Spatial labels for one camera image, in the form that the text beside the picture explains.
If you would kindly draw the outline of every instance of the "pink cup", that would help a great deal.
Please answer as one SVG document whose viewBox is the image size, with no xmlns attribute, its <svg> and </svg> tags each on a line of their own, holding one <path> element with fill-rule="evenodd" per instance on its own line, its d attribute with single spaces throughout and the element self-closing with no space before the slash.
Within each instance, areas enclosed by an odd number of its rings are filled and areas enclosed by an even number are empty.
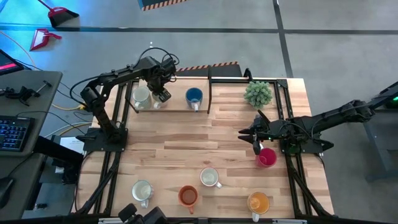
<svg viewBox="0 0 398 224">
<path fill-rule="evenodd" d="M 261 149 L 259 155 L 256 156 L 256 164 L 259 167 L 272 167 L 276 163 L 276 153 L 270 148 Z"/>
</svg>

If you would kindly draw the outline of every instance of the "computer keyboard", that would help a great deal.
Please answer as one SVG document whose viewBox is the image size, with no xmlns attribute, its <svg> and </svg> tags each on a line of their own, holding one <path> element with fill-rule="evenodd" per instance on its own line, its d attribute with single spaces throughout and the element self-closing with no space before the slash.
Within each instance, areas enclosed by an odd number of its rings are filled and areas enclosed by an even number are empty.
<svg viewBox="0 0 398 224">
<path fill-rule="evenodd" d="M 0 116 L 0 151 L 21 152 L 33 123 L 34 118 Z"/>
</svg>

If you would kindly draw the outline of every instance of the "hazard stripe tape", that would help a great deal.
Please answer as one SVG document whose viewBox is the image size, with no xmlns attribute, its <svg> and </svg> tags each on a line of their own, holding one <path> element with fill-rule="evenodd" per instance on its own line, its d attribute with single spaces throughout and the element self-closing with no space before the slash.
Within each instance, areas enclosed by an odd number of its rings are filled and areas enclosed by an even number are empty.
<svg viewBox="0 0 398 224">
<path fill-rule="evenodd" d="M 227 65 L 237 65 L 238 62 L 224 62 L 224 63 L 216 63 L 212 67 L 221 67 Z M 177 72 L 189 71 L 189 70 L 198 70 L 209 67 L 208 65 L 200 65 L 200 66 L 192 66 L 192 67 L 185 67 L 177 69 Z"/>
<path fill-rule="evenodd" d="M 141 10 L 148 11 L 151 9 L 156 9 L 158 7 L 169 6 L 169 5 L 173 5 L 173 4 L 177 4 L 177 3 L 181 3 L 181 2 L 185 2 L 185 1 L 188 1 L 188 0 L 168 0 L 168 1 L 161 2 L 161 3 L 156 3 L 156 4 L 151 4 L 151 5 L 145 6 Z"/>
</svg>

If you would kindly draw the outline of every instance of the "wooden board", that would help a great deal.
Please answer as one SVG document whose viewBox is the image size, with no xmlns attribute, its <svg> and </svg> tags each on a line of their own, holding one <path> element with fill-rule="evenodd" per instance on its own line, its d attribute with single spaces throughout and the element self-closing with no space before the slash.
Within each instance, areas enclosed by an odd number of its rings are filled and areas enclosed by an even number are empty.
<svg viewBox="0 0 398 224">
<path fill-rule="evenodd" d="M 294 115 L 311 115 L 303 80 L 288 79 L 288 83 Z M 256 115 L 242 97 L 245 88 L 245 84 L 213 84 L 210 114 L 135 114 L 130 110 L 129 139 L 119 166 L 111 214 L 116 216 L 129 203 L 139 207 L 131 195 L 131 188 L 137 180 L 145 179 L 154 186 L 155 194 L 149 208 L 138 209 L 143 215 L 159 206 L 168 217 L 250 218 L 246 199 L 250 193 L 260 191 L 271 202 L 269 211 L 261 215 L 262 218 L 293 218 L 287 169 L 278 142 L 263 143 L 275 149 L 278 160 L 275 166 L 260 169 L 254 164 L 251 145 L 237 138 L 238 130 L 248 127 Z M 112 90 L 112 96 L 115 95 L 116 88 Z M 106 102 L 109 114 L 114 107 L 112 99 L 114 97 Z M 275 99 L 262 111 L 270 120 L 277 119 Z M 98 185 L 103 157 L 103 152 L 94 152 L 85 161 L 79 182 L 78 207 Z M 333 213 L 321 162 L 313 155 L 304 154 L 303 164 L 309 189 L 323 207 Z M 199 173 L 207 166 L 213 166 L 220 173 L 222 189 L 201 184 Z M 193 185 L 199 192 L 193 215 L 178 204 L 177 194 L 184 185 Z M 108 186 L 101 210 L 106 203 Z M 304 211 L 300 191 L 298 197 Z"/>
<path fill-rule="evenodd" d="M 139 86 L 147 86 L 147 82 L 145 82 L 144 80 L 140 80 Z M 185 99 L 185 93 L 187 92 L 188 89 L 193 87 L 199 88 L 203 93 L 203 99 L 199 107 L 199 111 L 201 112 L 207 111 L 209 105 L 209 80 L 207 78 L 204 79 L 204 78 L 178 77 L 178 80 L 175 83 L 168 82 L 164 87 L 172 95 L 172 97 L 169 100 L 167 100 L 167 106 L 161 107 L 159 109 L 154 109 L 153 108 L 154 100 L 152 99 L 152 108 L 140 111 L 194 112 L 193 109 L 191 109 L 191 107 L 188 106 L 187 101 Z"/>
</svg>

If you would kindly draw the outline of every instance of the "green succulent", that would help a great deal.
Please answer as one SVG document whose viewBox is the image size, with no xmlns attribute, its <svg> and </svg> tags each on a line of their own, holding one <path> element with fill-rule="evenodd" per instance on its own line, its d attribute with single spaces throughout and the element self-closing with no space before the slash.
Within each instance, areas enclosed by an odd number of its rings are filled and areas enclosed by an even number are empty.
<svg viewBox="0 0 398 224">
<path fill-rule="evenodd" d="M 272 99 L 269 83 L 260 81 L 250 82 L 248 87 L 246 87 L 246 92 L 243 97 L 256 110 L 261 109 L 264 105 L 269 104 Z"/>
</svg>

